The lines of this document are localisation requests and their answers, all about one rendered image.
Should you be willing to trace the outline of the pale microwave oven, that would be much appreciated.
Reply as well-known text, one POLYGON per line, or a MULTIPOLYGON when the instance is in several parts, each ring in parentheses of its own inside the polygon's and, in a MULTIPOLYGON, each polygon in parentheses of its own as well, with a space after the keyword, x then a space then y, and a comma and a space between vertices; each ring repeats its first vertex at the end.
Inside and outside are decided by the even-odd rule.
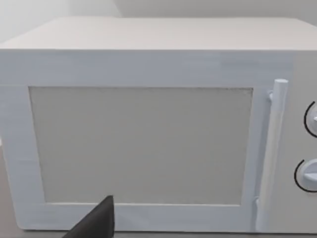
POLYGON ((0 45, 0 86, 266 89, 249 232, 276 79, 289 85, 267 233, 317 234, 317 193, 293 179, 301 160, 317 159, 303 122, 317 103, 317 27, 292 18, 67 17, 0 45))

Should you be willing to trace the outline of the pale microwave knob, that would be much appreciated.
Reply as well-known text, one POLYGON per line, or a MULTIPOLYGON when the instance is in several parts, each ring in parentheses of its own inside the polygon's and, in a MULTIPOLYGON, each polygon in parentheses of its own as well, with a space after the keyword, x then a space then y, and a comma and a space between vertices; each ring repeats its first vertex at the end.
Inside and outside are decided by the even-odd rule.
POLYGON ((304 113, 304 128, 306 132, 317 138, 317 103, 313 101, 309 104, 304 113))
POLYGON ((317 159, 301 160, 295 167, 295 185, 306 193, 317 193, 317 159))

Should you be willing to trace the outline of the pale microwave door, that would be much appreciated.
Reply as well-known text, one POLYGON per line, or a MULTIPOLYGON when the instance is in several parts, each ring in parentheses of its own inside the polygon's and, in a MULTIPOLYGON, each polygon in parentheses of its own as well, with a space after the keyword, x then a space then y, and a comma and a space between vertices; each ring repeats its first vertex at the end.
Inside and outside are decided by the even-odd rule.
POLYGON ((266 89, 0 86, 18 227, 68 230, 106 196, 124 232, 249 232, 266 89))

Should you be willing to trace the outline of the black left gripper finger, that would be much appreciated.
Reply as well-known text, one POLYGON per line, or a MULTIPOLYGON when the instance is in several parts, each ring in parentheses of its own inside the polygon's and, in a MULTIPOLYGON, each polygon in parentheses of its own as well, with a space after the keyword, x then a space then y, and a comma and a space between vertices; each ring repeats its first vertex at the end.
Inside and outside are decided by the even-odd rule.
POLYGON ((114 199, 109 195, 62 238, 113 238, 114 231, 114 199))

